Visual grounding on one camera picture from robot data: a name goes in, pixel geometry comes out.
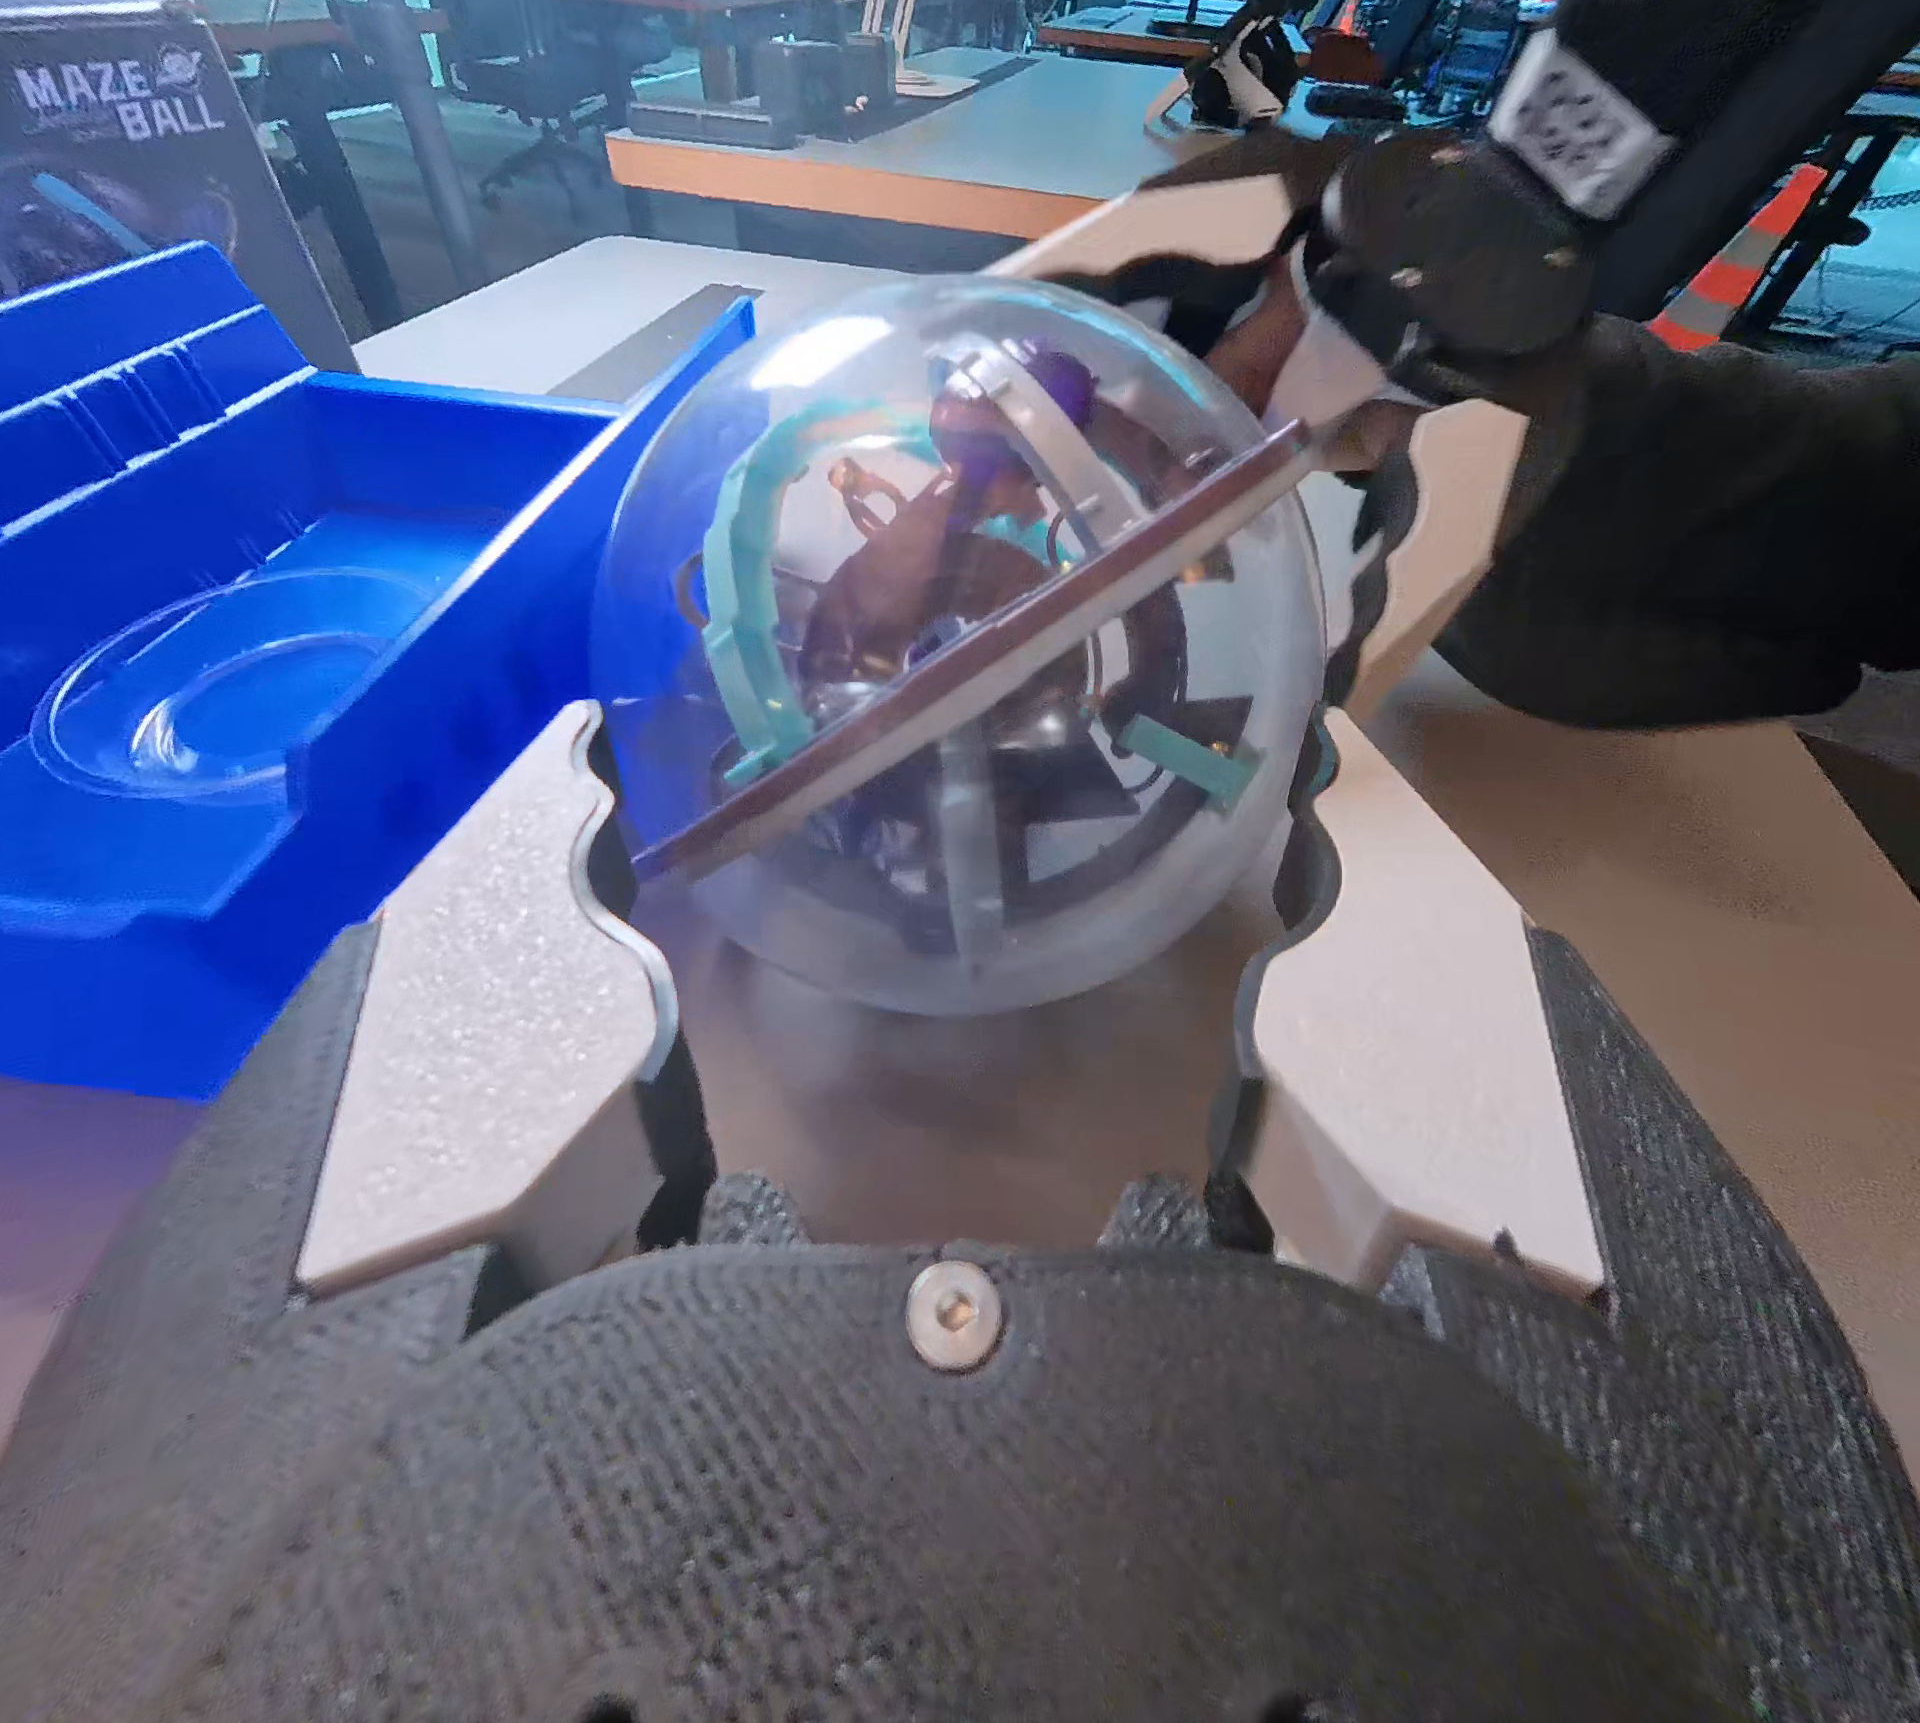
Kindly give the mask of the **person's right forearm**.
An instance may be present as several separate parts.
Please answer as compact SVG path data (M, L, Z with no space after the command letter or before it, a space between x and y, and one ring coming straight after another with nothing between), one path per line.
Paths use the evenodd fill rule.
M1597 318L1528 398L1500 544L1437 638L1568 728L1812 718L1918 666L1917 356L1803 368Z

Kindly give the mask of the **blue plastic tray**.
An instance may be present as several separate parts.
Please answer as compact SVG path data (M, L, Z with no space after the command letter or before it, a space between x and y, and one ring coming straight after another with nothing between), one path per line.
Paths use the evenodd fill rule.
M227 1086L589 694L618 498L753 302L625 400L317 370L204 244L4 304L6 1082Z

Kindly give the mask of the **wooden edged desk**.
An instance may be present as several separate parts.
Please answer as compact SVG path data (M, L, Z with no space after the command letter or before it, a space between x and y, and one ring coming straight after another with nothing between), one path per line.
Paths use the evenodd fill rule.
M1222 146L1190 120L1148 120L1167 66L1021 56L1000 82L858 144L820 138L782 152L613 132L615 182L632 194L771 206L1032 242L1153 176Z

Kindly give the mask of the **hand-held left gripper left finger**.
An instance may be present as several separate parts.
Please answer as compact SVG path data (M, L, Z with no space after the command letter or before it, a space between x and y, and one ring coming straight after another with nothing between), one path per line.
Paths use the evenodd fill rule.
M615 792L568 704L394 890L300 1242L336 1298L469 1248L535 1290L635 1254L667 1188L643 1114L680 1032L668 962L600 896Z

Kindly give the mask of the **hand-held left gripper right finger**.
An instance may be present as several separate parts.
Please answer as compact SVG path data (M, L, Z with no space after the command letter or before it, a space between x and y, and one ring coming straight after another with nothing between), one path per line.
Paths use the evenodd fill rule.
M1341 710L1245 972L1250 1086L1216 1172L1268 1250L1379 1292L1410 1248L1512 1256L1589 1298L1607 1266L1524 908Z

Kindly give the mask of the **maze ball box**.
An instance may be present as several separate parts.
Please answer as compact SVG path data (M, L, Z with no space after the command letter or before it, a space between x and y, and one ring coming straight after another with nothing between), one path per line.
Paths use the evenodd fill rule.
M206 244L357 372L229 60L185 0L3 0L3 296Z

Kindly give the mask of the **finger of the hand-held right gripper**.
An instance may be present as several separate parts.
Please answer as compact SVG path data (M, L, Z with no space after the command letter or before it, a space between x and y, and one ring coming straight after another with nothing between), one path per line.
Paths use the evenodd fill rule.
M1324 178L1309 170L1138 188L997 260L997 282L1044 284L1118 310L1165 308L1165 332L1225 382L1276 382L1306 334L1293 250Z
M1528 420L1499 404L1410 410L1370 464L1375 528L1354 542L1353 416L1309 424L1300 488L1314 552L1327 658L1323 702L1375 706L1428 652L1486 574L1524 458Z

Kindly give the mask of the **clear maze ball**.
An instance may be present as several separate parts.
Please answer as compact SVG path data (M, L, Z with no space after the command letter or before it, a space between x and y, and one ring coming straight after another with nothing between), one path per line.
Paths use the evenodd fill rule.
M1039 282L907 278L756 336L640 450L599 568L636 918L935 1018L1161 956L1284 846L1316 464Z

